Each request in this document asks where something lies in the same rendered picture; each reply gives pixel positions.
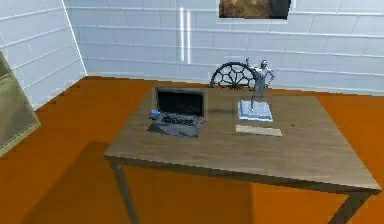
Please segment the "black laptop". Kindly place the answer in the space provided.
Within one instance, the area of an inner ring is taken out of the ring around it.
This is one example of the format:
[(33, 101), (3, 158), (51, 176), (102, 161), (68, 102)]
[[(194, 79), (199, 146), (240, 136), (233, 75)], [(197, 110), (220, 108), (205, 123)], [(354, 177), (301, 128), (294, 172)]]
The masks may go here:
[(156, 87), (155, 92), (159, 114), (148, 131), (197, 138), (204, 123), (204, 93), (165, 87)]

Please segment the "brown wooden table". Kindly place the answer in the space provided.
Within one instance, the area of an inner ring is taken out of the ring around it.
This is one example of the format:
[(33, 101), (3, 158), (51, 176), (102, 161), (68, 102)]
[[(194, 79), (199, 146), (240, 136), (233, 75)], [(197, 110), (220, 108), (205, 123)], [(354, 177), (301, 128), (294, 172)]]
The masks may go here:
[(149, 90), (105, 151), (132, 224), (139, 224), (123, 169), (174, 171), (245, 182), (346, 195), (327, 224), (347, 224), (379, 184), (314, 96), (266, 96), (273, 127), (281, 136), (255, 135), (253, 123), (238, 118), (237, 103), (248, 93), (208, 88), (205, 117), (196, 138), (149, 131), (155, 106)]

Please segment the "silver figure statue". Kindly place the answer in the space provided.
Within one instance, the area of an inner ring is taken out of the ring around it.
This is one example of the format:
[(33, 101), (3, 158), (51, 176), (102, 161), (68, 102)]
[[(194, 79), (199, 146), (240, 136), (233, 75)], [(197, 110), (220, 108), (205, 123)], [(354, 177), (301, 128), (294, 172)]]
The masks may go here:
[(273, 117), (270, 106), (264, 101), (265, 90), (274, 80), (273, 70), (268, 67), (268, 62), (262, 60), (259, 67), (252, 67), (255, 74), (255, 84), (249, 101), (238, 102), (238, 117), (240, 120), (272, 122)]

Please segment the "pale flat rectangular strip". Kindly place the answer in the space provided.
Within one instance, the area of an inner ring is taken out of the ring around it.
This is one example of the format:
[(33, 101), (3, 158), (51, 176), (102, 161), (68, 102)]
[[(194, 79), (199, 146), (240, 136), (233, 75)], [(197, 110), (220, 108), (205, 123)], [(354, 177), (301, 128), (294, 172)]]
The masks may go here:
[(239, 133), (256, 134), (256, 135), (264, 135), (264, 136), (277, 136), (277, 137), (282, 136), (281, 130), (274, 129), (274, 128), (236, 125), (235, 131)]

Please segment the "framed dark wall picture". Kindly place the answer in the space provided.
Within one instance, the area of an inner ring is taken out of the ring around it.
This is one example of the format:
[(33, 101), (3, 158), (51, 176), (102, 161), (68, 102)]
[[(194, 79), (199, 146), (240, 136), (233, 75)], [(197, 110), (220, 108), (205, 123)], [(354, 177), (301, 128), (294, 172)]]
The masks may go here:
[(224, 21), (286, 21), (292, 0), (219, 0), (217, 18)]

